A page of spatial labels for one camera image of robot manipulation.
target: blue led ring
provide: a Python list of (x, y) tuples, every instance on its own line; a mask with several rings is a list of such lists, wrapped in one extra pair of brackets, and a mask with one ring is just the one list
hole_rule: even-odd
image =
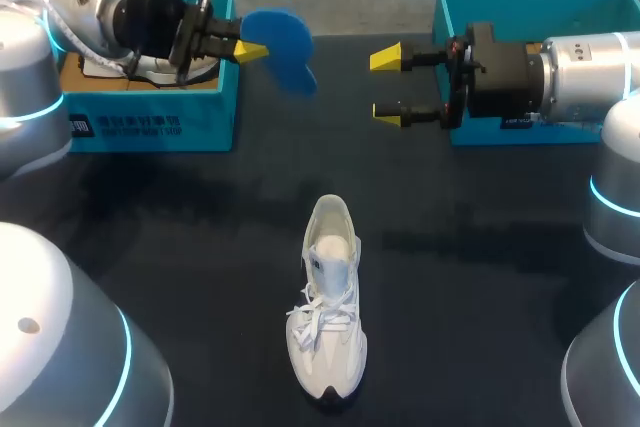
[(640, 212), (636, 212), (635, 210), (625, 209), (624, 207), (620, 207), (619, 205), (614, 204), (610, 200), (606, 199), (600, 192), (598, 192), (598, 190), (596, 189), (596, 186), (593, 185), (593, 177), (591, 177), (591, 179), (589, 180), (589, 183), (591, 184), (591, 192), (593, 192), (593, 195), (595, 195), (596, 198), (600, 202), (602, 202), (604, 205), (606, 205), (610, 209), (615, 210), (616, 212), (620, 212), (621, 214), (629, 215), (631, 217), (640, 217)]

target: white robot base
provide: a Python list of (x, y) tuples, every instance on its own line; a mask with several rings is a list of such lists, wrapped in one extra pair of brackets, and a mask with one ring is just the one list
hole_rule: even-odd
[(169, 427), (146, 335), (55, 245), (0, 223), (0, 425)]

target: robotic arm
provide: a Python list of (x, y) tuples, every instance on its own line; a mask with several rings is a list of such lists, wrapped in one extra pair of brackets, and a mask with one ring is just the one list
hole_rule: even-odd
[(211, 0), (0, 0), (0, 8), (0, 180), (71, 147), (55, 50), (80, 53), (115, 76), (172, 85), (218, 59), (268, 54), (240, 39), (241, 19), (215, 18)]

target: blue shoe insole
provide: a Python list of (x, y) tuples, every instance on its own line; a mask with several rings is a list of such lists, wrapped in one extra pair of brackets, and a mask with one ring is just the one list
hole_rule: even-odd
[(242, 20), (240, 37), (269, 49), (264, 64), (286, 90), (311, 95), (317, 84), (307, 61), (313, 39), (305, 23), (284, 10), (256, 10)]

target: white cable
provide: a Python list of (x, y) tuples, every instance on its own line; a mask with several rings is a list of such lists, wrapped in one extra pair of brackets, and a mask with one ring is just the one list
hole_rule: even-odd
[(49, 2), (47, 2), (46, 0), (2, 0), (2, 5), (8, 6), (9, 8), (12, 8), (18, 12), (25, 13), (26, 15), (32, 15), (31, 12), (26, 12), (27, 10), (30, 11), (30, 9), (22, 5), (17, 5), (18, 2), (30, 2), (41, 6), (43, 9), (46, 9), (49, 18), (53, 20), (60, 31), (67, 37), (67, 39), (69, 39), (74, 47), (78, 49), (80, 54), (82, 54), (85, 58), (92, 60), (98, 65), (115, 70), (116, 72), (124, 75), (124, 69), (120, 64), (114, 62), (113, 60), (102, 57), (100, 54), (97, 54), (96, 52), (91, 50), (84, 42), (82, 42), (82, 40), (80, 40), (78, 36), (73, 33), (67, 23), (62, 19), (62, 17), (60, 17), (58, 12)]

